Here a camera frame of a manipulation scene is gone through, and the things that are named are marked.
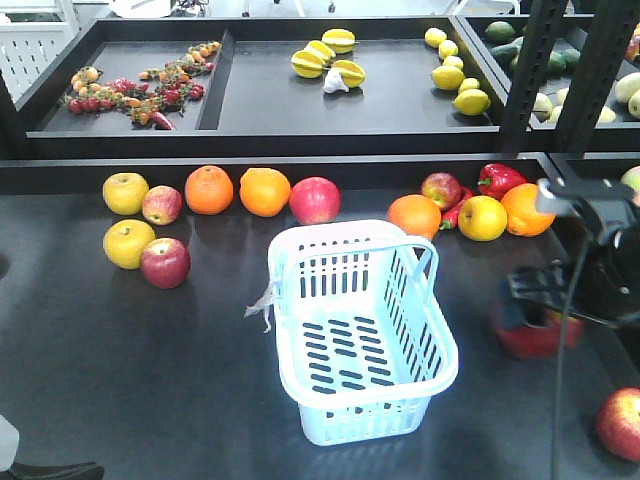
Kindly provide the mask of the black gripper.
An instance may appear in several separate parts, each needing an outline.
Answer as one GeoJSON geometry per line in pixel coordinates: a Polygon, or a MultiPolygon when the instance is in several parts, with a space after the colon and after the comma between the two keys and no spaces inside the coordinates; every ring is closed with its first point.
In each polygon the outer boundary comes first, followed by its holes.
{"type": "Polygon", "coordinates": [[[535,206],[575,217],[583,244],[570,263],[525,268],[507,277],[517,301],[566,312],[612,328],[639,325],[639,207],[633,189],[616,180],[543,178],[535,206]]]}

